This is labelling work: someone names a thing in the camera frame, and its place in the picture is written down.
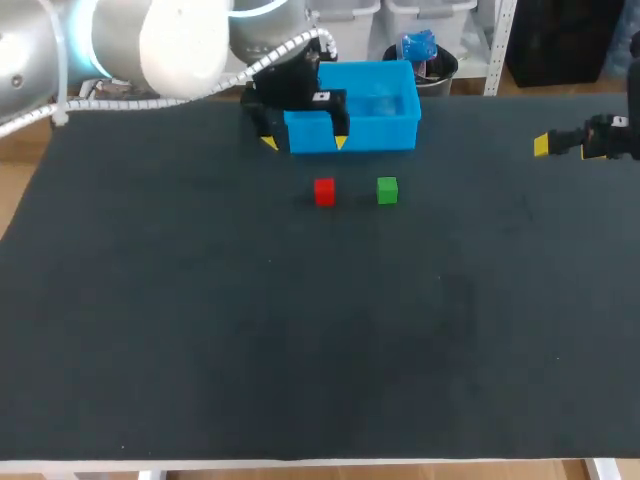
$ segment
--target black table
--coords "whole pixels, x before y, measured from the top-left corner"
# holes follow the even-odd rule
[[[425,100],[415,152],[298,158],[236,104],[75,115],[0,244],[0,459],[639,456],[640,165],[532,156],[601,112]]]

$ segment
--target trash can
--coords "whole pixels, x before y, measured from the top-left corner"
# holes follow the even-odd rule
[[[428,80],[419,75],[415,76],[418,95],[421,97],[446,97],[451,91],[453,77],[458,72],[458,59],[440,45],[438,45],[438,58],[442,61],[442,69],[445,72],[442,77],[437,80]],[[382,57],[384,61],[397,59],[395,45],[390,46]]]

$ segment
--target white cable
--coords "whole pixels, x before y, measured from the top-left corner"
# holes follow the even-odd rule
[[[61,108],[62,110],[66,109],[66,111],[68,112],[79,112],[87,110],[155,110],[160,108],[175,107],[176,105],[182,105],[185,103],[200,100],[210,95],[215,95],[216,93],[220,93],[223,90],[236,86],[239,83],[244,82],[248,76],[254,76],[255,74],[261,72],[269,65],[271,65],[274,61],[283,57],[291,50],[294,50],[298,45],[301,45],[305,41],[308,41],[312,38],[319,37],[324,37],[327,40],[327,50],[329,51],[331,58],[336,58],[338,56],[338,50],[336,48],[336,42],[333,36],[324,28],[314,28],[307,32],[301,33],[300,35],[297,35],[291,40],[285,42],[280,47],[268,53],[261,60],[258,60],[256,63],[249,66],[244,72],[241,72],[228,80],[216,84],[216,86],[213,87],[213,89],[209,93],[198,98],[193,98],[191,100],[159,98],[157,100],[132,101],[70,100],[66,102],[66,104]],[[16,118],[15,120],[11,120],[4,125],[0,125],[0,138],[4,138],[14,132],[17,132],[18,130],[22,130],[27,126],[39,120],[42,120],[43,118],[56,115],[57,111],[57,104],[45,105],[44,107],[37,108],[25,115],[22,115],[21,117]]]
[[[67,115],[67,90],[69,89],[69,60],[67,58],[67,46],[64,40],[64,31],[58,13],[50,0],[39,0],[51,20],[53,35],[56,38],[56,51],[58,53],[58,105],[52,113],[53,122],[57,126],[66,125],[69,121]]]

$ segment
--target white storage bin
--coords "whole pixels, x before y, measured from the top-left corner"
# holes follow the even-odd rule
[[[319,27],[331,32],[341,62],[368,60],[373,16],[380,0],[308,0]]]
[[[478,6],[477,0],[385,0],[384,21],[391,42],[404,33],[431,30],[441,47],[459,55],[468,12]]]

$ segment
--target blue bin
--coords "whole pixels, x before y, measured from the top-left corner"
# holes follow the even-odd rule
[[[321,88],[346,89],[351,132],[340,152],[413,150],[422,117],[411,64],[323,63]],[[339,152],[326,112],[285,112],[291,153]]]

